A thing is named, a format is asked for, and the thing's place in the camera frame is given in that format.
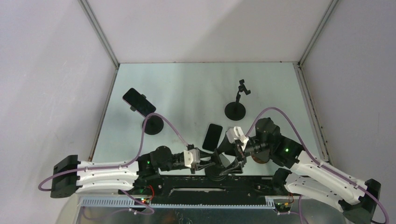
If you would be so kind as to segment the teal blue phone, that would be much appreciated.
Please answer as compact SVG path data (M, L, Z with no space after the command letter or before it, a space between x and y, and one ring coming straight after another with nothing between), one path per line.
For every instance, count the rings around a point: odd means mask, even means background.
M205 139L202 145L204 150L214 151L219 143L223 127L217 124L209 124Z

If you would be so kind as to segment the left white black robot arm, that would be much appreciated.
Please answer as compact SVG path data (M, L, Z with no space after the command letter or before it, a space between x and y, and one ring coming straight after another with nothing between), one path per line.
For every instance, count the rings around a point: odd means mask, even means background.
M149 180L159 178L159 171L190 169L194 173L213 165L211 154L193 145L178 154L173 154L167 146L159 146L132 163L94 163L69 155L53 168L50 197L66 198L74 193L97 190L132 190L143 194Z

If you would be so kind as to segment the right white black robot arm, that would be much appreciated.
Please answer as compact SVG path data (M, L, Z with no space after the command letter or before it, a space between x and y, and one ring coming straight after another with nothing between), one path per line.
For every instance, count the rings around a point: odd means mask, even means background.
M271 187L277 195L307 196L335 208L352 223L372 222L381 184L354 178L310 155L302 144L283 136L269 118L256 122L253 137L246 136L239 126L228 129L215 152L235 157L229 165L221 165L219 177L241 173L249 156L273 161L278 170Z

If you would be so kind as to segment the brown base phone stand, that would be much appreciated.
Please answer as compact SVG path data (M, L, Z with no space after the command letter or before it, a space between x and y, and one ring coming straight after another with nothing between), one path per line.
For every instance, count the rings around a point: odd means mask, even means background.
M269 151L262 151L257 154L251 155L251 157L256 163L265 164L268 163L270 160L269 154L270 154Z

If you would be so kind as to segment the left small circuit board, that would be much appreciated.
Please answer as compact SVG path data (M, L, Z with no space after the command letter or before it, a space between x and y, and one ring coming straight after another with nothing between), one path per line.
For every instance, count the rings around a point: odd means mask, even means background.
M149 206L150 200L146 198L134 198L134 204L139 206Z

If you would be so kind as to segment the small circuit board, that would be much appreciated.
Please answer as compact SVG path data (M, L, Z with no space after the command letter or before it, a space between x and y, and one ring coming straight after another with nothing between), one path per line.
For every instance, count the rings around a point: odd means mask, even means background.
M150 200L146 198L134 198L134 204L139 206L149 206Z
M290 214L293 203L276 203L275 211L280 215Z

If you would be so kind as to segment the right small circuit board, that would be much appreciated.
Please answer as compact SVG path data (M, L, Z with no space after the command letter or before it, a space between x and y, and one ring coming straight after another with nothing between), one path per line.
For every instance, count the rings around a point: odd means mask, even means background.
M280 215L290 214L293 203L276 203L275 211Z

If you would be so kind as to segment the black front mounting rail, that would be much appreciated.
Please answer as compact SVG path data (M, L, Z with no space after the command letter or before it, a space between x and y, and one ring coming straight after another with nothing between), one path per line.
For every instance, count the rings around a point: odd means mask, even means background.
M272 196L286 197L288 201L299 196L281 189L269 176L239 175L221 181L203 175L139 177L128 194L149 197L152 204L184 206L265 206Z

